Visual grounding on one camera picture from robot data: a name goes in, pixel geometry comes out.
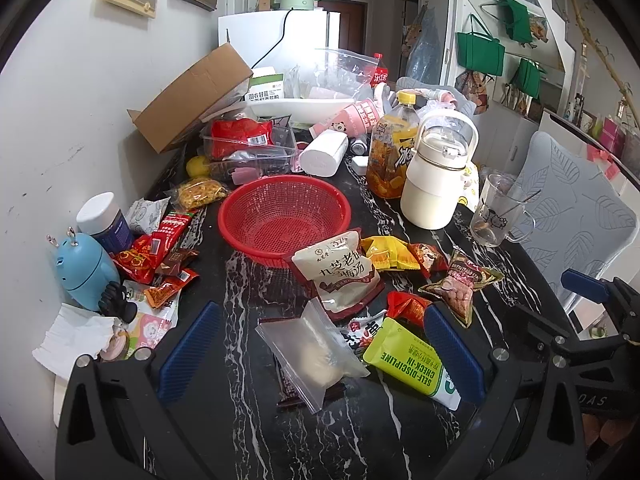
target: door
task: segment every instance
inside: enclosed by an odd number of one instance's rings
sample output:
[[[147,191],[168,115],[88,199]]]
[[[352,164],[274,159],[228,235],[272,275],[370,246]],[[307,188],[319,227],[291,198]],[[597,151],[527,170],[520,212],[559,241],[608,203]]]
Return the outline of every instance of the door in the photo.
[[[331,20],[331,13],[340,14],[338,48],[364,54],[367,4],[345,0],[322,0],[319,6],[327,11],[328,20]],[[331,33],[334,28],[329,24],[328,30]]]

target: glass mug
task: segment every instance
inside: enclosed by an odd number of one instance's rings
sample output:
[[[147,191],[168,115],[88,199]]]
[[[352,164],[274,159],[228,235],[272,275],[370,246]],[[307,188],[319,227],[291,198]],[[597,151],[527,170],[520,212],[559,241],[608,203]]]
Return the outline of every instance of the glass mug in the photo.
[[[536,228],[536,219],[524,211],[526,199],[522,188],[510,176],[489,175],[471,220],[470,231],[473,238],[486,247],[497,247],[505,238],[515,244],[525,240]],[[510,229],[523,214],[531,219],[531,231],[514,238]]]

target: cable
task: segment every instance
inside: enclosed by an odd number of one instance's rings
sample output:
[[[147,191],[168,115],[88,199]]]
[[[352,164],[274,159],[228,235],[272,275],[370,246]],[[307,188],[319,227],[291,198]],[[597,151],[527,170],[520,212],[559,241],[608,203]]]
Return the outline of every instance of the cable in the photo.
[[[251,67],[251,69],[254,69],[254,68],[255,68],[255,66],[256,66],[258,63],[260,63],[260,62],[261,62],[265,57],[267,57],[267,56],[268,56],[268,55],[273,51],[273,49],[274,49],[274,48],[276,48],[276,47],[277,47],[277,46],[282,42],[282,40],[284,40],[284,32],[285,32],[286,27],[287,27],[287,18],[289,17],[289,15],[290,15],[290,13],[291,13],[291,11],[292,11],[292,10],[293,10],[293,9],[289,9],[289,10],[287,11],[287,13],[285,14],[285,16],[284,16],[284,22],[282,23],[282,36],[280,37],[280,39],[276,42],[276,44],[275,44],[275,45],[273,45],[273,46],[272,46],[272,47],[267,51],[267,53],[266,53],[264,56],[262,56],[258,61],[256,61],[256,62],[254,63],[254,65]]]

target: yellow bottle cap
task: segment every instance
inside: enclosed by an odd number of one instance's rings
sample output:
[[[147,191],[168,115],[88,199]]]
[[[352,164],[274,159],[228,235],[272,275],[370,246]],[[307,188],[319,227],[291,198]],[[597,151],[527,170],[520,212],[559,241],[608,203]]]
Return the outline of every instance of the yellow bottle cap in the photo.
[[[409,92],[398,92],[398,101],[403,105],[415,105],[415,94]]]

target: cardboard box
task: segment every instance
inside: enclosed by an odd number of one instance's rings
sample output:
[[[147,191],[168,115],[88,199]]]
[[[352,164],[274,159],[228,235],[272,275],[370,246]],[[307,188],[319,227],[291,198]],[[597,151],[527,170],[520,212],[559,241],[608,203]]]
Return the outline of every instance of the cardboard box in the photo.
[[[204,118],[244,96],[252,74],[225,43],[183,72],[142,112],[127,112],[156,152],[172,150],[200,129]]]

